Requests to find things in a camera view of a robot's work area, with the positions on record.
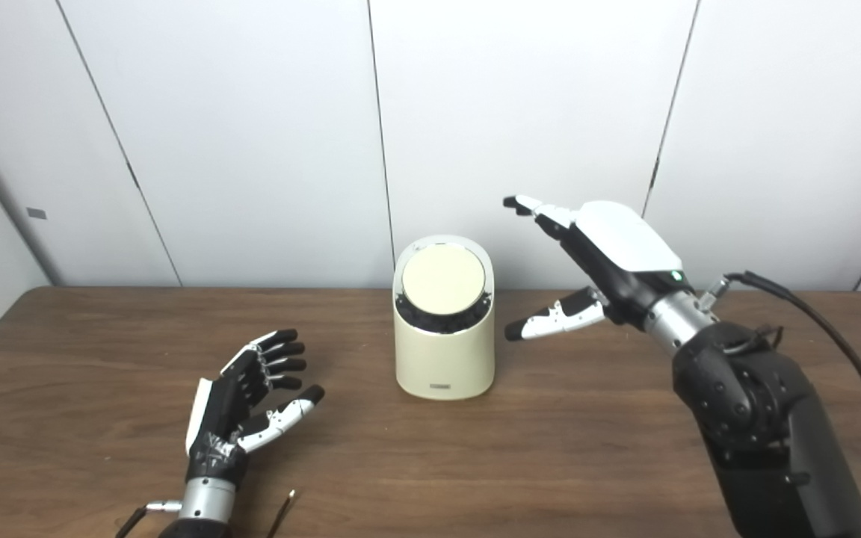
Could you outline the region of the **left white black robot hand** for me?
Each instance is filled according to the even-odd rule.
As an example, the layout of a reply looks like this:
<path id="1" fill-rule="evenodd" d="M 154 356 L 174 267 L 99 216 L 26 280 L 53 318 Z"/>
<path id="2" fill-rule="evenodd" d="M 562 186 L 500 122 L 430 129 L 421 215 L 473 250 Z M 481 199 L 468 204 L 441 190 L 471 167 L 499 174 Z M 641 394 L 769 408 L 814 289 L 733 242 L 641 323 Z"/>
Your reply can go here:
<path id="1" fill-rule="evenodd" d="M 250 454 L 279 439 L 324 398 L 303 387 L 307 367 L 294 328 L 262 335 L 230 358 L 215 378 L 201 378 L 185 437 L 186 481 L 225 480 L 240 488 Z"/>

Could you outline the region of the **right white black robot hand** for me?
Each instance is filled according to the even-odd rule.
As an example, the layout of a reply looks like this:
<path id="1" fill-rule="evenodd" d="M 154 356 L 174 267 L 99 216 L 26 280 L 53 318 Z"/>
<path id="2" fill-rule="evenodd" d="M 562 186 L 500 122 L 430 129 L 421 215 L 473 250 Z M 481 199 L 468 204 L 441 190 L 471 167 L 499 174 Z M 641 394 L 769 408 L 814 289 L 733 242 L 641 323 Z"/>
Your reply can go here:
<path id="1" fill-rule="evenodd" d="M 588 286 L 507 324 L 508 341 L 570 333 L 605 319 L 642 330 L 664 297 L 693 293 L 680 257 L 627 205 L 597 200 L 568 210 L 526 195 L 505 197 L 503 205 L 534 218 L 590 279 Z"/>

